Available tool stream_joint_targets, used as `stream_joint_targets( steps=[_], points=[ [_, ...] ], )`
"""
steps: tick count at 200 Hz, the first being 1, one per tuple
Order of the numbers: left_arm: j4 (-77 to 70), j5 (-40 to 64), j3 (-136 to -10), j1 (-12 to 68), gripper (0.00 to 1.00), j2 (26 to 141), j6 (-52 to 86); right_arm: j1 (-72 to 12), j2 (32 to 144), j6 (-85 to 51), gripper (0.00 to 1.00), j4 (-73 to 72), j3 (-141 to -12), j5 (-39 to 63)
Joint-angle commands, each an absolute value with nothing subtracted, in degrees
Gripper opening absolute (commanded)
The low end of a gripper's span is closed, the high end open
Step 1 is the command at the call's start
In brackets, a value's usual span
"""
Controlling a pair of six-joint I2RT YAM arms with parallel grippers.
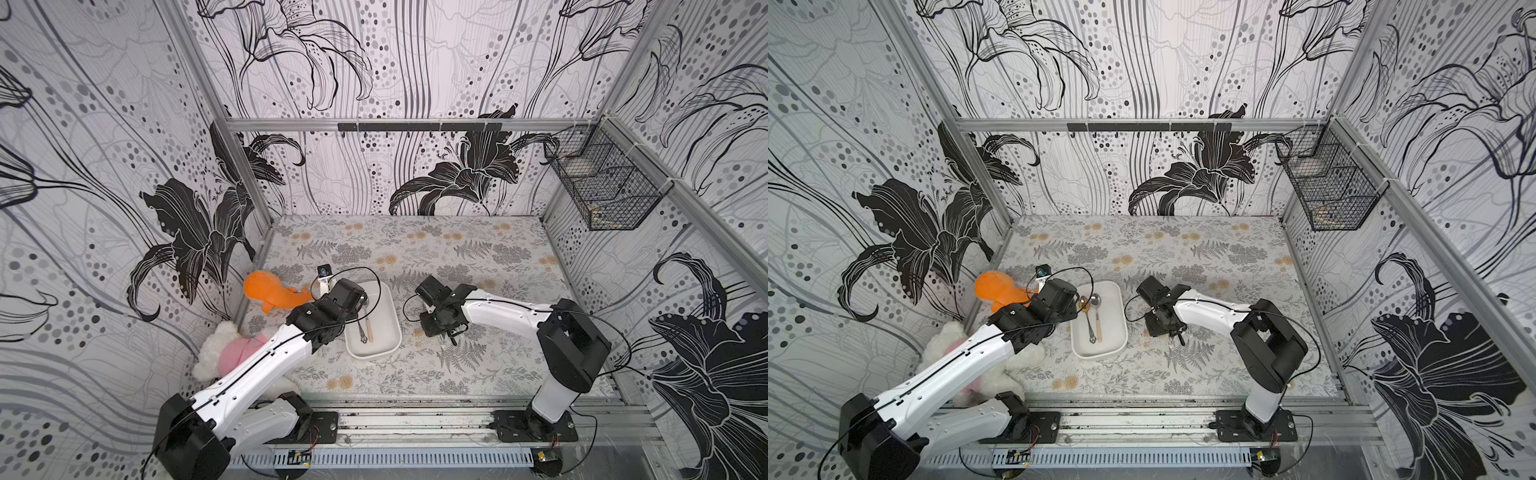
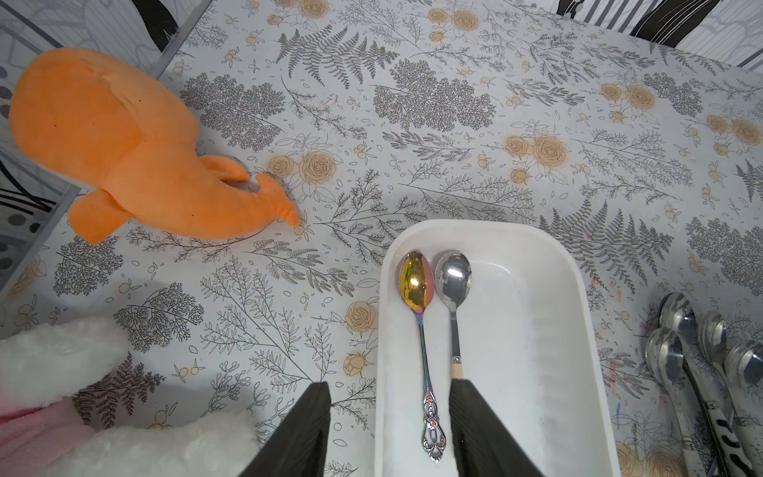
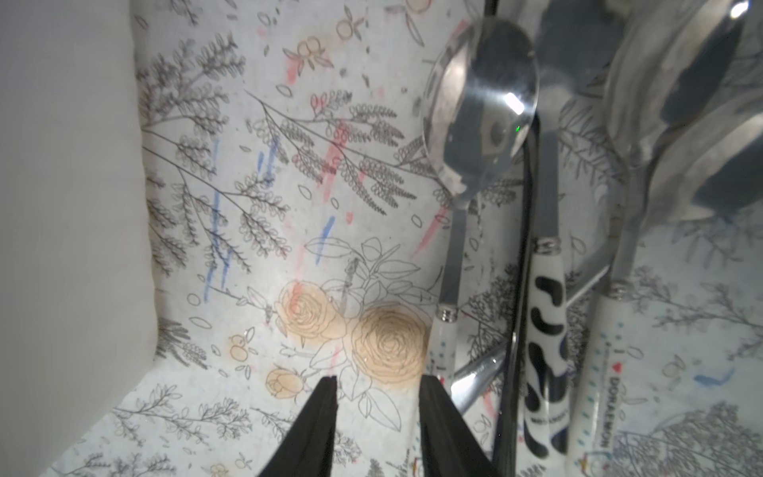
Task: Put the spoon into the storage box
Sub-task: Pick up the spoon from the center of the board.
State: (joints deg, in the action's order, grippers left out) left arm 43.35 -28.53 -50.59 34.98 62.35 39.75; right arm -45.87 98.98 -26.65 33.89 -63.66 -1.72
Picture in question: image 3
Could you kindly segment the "white Doraemon handle spoon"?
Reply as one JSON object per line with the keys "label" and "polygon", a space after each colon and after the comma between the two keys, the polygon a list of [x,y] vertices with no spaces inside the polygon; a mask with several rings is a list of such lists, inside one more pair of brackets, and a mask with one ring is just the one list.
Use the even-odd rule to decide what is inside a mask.
{"label": "white Doraemon handle spoon", "polygon": [[594,304],[569,428],[568,476],[601,476],[614,447],[633,275],[657,162],[688,126],[723,104],[721,82],[741,44],[750,1],[653,1],[632,13],[610,63],[606,130],[628,171],[624,214]]}

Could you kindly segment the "plain silver metal spoon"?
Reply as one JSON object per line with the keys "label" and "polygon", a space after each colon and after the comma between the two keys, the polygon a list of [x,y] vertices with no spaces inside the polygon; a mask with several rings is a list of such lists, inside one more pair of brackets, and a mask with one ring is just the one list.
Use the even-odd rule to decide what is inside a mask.
{"label": "plain silver metal spoon", "polygon": [[[700,221],[732,213],[762,198],[762,89],[740,93],[681,132],[659,158],[648,191],[646,227]],[[615,246],[603,252],[571,287],[580,300],[609,272]],[[465,415],[504,371],[508,339],[455,374],[452,401]]]}

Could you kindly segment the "black handled spoon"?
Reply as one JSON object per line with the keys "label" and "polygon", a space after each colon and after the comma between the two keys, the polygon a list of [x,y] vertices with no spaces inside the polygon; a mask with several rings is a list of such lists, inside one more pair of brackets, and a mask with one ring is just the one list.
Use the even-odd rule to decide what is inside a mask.
{"label": "black handled spoon", "polygon": [[521,354],[524,345],[524,305],[532,232],[532,168],[538,152],[538,119],[533,118],[529,138],[523,143],[523,198],[521,206],[519,261],[515,280],[514,308],[504,360],[504,379],[492,464],[501,476],[514,476],[517,469],[518,407],[522,395]]}

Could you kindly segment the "small white handle spoon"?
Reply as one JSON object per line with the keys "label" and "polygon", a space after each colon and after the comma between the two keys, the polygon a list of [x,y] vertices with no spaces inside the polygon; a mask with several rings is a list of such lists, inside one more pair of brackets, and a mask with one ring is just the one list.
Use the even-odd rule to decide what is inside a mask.
{"label": "small white handle spoon", "polygon": [[451,196],[453,213],[424,375],[439,379],[452,399],[467,212],[508,171],[529,133],[538,104],[532,41],[508,20],[476,21],[448,42],[425,99],[427,157]]}

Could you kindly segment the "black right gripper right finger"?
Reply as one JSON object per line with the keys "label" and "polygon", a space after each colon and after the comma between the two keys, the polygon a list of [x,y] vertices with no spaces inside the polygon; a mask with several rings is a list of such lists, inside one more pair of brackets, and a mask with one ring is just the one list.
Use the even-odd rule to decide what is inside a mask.
{"label": "black right gripper right finger", "polygon": [[423,475],[498,476],[439,379],[424,375],[419,385]]}

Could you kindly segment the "white rectangular storage box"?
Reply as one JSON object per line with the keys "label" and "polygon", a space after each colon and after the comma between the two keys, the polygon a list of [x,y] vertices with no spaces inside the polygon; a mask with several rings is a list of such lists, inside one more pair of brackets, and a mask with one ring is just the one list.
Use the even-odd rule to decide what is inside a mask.
{"label": "white rectangular storage box", "polygon": [[1,5],[1,472],[38,476],[151,366],[126,1]]}

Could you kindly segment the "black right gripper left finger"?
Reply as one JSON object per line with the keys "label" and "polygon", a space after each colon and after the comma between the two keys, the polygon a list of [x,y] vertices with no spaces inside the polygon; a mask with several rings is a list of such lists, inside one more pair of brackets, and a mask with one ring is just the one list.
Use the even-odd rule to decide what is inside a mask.
{"label": "black right gripper left finger", "polygon": [[331,475],[337,389],[336,377],[324,377],[319,381],[282,443],[260,472],[261,477]]}

